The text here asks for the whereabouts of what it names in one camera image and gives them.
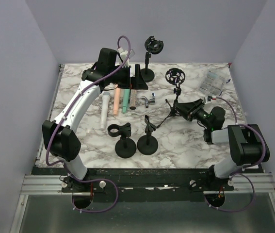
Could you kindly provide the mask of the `black ring-clip microphone stand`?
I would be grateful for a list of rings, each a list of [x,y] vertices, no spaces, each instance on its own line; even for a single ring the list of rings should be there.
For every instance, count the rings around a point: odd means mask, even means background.
[[[136,152],[136,143],[131,137],[131,124],[126,123],[124,125],[111,124],[107,128],[108,135],[111,137],[118,137],[120,139],[115,145],[116,154],[124,159],[131,158]]]

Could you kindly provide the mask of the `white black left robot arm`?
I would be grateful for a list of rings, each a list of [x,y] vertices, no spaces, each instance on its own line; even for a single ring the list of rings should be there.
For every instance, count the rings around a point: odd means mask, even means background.
[[[81,82],[67,106],[54,120],[45,120],[42,125],[46,155],[59,158],[68,173],[75,177],[73,186],[80,192],[89,188],[85,177],[87,168],[79,152],[81,142],[76,136],[77,128],[93,101],[109,84],[121,89],[147,90],[148,86],[141,76],[140,65],[135,66],[135,75],[130,75],[129,58],[134,51],[102,48],[98,61],[82,73]]]

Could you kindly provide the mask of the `black clip microphone stand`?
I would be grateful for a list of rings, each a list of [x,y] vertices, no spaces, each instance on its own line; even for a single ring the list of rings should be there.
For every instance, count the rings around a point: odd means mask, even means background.
[[[141,136],[137,142],[137,149],[143,155],[152,155],[158,149],[158,141],[152,136],[152,133],[156,131],[157,127],[149,120],[149,116],[145,115],[145,135]]]

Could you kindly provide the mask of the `glitter microphone silver mesh head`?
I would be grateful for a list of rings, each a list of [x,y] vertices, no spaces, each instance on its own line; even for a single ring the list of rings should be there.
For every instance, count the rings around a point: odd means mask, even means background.
[[[131,110],[136,109],[136,102],[137,102],[137,90],[131,90],[130,92],[130,100],[129,100],[129,108]]]

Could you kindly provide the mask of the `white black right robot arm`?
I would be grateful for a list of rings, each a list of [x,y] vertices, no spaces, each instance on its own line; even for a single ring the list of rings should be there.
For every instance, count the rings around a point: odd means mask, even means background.
[[[208,113],[204,110],[204,100],[173,103],[175,110],[186,121],[196,120],[204,127],[204,141],[210,145],[229,145],[230,155],[209,168],[205,178],[206,187],[216,190],[223,184],[223,179],[231,177],[246,168],[258,166],[270,158],[270,150],[257,124],[227,125],[225,128],[226,111],[215,106]]]

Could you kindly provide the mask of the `mint green microphone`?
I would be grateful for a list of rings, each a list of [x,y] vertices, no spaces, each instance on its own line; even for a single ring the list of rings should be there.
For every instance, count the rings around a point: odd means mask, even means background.
[[[130,98],[130,89],[124,89],[122,100],[122,113],[126,113]]]

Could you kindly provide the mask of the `pink microphone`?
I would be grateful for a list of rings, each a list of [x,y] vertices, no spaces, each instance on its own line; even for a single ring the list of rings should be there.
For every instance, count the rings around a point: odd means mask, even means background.
[[[117,116],[119,111],[119,104],[120,104],[120,94],[121,89],[116,88],[114,93],[114,101],[113,101],[113,115]]]

